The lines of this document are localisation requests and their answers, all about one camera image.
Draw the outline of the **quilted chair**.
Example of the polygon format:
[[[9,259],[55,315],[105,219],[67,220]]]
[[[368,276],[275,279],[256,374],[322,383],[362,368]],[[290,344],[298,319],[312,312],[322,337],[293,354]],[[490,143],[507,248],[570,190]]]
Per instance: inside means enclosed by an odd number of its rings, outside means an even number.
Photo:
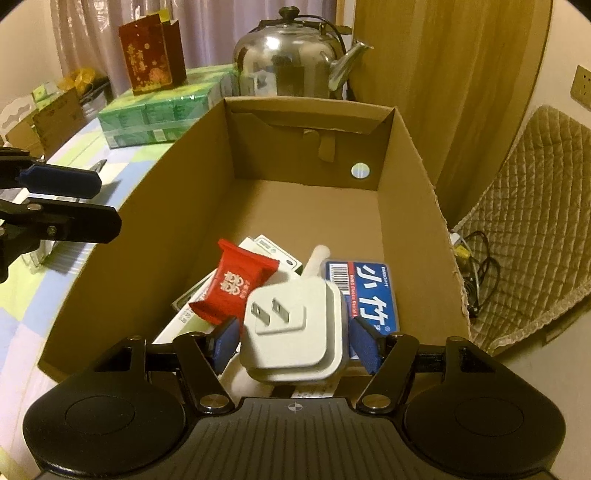
[[[470,328],[494,355],[559,319],[590,296],[590,130],[550,106],[531,116],[517,146],[457,224],[500,273]]]

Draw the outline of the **checked tablecloth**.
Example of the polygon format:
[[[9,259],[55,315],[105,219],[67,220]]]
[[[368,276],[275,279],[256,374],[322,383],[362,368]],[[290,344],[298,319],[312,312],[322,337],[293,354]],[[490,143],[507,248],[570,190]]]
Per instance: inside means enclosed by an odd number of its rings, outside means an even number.
[[[169,148],[160,143],[111,149],[94,120],[49,162],[83,169],[102,163],[101,193],[106,197],[95,201],[118,208]],[[39,474],[24,443],[22,421],[29,406],[56,385],[37,363],[93,249],[91,244],[61,244],[38,266],[21,257],[1,284],[1,473],[10,479],[33,479]]]

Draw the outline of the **brown cardboard box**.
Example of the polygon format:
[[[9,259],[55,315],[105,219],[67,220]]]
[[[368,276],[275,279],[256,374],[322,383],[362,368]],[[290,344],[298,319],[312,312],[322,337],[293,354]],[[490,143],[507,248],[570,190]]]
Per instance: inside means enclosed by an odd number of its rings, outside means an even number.
[[[404,333],[427,344],[469,333],[447,222],[395,108],[233,97],[99,200],[122,228],[92,249],[54,317],[38,366],[55,381],[125,337],[153,339],[171,301],[216,265],[218,240],[252,234],[300,259],[324,244],[339,260],[382,261]]]

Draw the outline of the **blue floss pick box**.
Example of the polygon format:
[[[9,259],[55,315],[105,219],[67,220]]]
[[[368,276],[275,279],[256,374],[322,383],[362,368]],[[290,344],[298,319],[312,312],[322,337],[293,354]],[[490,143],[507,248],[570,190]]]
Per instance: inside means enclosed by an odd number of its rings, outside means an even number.
[[[335,315],[329,326],[329,344],[342,360],[359,360],[349,346],[349,320],[365,318],[381,335],[399,330],[396,299],[385,263],[327,260],[322,266],[324,279],[335,284],[334,305],[329,312]]]

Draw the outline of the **white power adapter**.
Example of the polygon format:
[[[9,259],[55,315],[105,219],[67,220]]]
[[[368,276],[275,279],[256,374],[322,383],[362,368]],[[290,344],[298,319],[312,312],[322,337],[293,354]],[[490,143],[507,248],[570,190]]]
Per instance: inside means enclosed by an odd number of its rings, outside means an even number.
[[[239,360],[267,384],[315,384],[337,375],[349,360],[348,309],[338,286],[297,277],[253,290]]]

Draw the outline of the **green tissue pack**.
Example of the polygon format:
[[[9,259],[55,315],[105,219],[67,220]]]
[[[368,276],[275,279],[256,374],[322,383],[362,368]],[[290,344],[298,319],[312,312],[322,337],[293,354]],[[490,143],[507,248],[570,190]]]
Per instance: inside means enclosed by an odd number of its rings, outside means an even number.
[[[111,148],[178,140],[225,97],[238,94],[230,64],[191,68],[179,87],[134,95],[126,91],[98,113]]]

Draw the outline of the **green white medicine box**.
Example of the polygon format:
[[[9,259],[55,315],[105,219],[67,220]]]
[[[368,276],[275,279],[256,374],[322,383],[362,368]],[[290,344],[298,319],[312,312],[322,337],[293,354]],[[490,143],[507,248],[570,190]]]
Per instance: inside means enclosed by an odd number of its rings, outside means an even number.
[[[287,250],[284,250],[263,234],[260,234],[256,238],[245,237],[238,244],[238,247],[277,260],[280,262],[279,270],[281,272],[301,274],[304,270],[304,264],[300,260],[297,260]]]

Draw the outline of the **cardboard boxes by wall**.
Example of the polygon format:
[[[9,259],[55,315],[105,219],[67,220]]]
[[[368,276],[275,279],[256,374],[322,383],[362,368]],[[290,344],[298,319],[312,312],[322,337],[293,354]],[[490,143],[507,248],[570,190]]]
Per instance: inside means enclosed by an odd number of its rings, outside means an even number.
[[[111,98],[109,79],[90,67],[45,82],[1,112],[1,139],[44,159],[94,119]]]

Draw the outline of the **wall socket pair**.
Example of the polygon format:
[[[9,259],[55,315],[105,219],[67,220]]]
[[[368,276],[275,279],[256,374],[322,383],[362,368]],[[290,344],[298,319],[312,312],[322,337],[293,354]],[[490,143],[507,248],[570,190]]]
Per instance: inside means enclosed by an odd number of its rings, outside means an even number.
[[[571,98],[587,109],[591,109],[591,72],[578,65],[570,90]]]

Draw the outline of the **purple curtain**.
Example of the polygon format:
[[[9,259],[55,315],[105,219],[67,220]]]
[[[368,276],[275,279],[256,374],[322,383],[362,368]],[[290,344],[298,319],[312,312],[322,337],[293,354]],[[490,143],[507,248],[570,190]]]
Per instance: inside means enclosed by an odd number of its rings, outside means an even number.
[[[335,19],[335,1],[172,0],[51,1],[50,12],[62,71],[90,67],[107,77],[118,96],[130,88],[118,29],[147,14],[166,9],[178,22],[185,66],[229,64],[235,44],[263,19],[274,19],[283,6]]]

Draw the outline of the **steel kettle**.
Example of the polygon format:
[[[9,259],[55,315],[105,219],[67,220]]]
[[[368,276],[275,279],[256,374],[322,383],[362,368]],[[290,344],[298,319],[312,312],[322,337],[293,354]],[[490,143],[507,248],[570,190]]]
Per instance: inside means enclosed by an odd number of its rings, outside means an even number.
[[[351,30],[296,6],[280,8],[280,17],[262,20],[238,40],[233,66],[242,96],[339,99],[353,67],[370,45],[356,41],[346,48]]]

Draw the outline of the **red candy packet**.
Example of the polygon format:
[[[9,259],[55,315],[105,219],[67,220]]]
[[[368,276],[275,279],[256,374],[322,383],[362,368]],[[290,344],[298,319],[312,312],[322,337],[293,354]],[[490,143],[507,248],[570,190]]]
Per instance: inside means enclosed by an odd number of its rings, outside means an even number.
[[[252,290],[263,286],[279,269],[280,262],[239,248],[228,240],[218,241],[221,259],[202,300],[190,302],[193,313],[211,325],[228,318],[242,321]]]

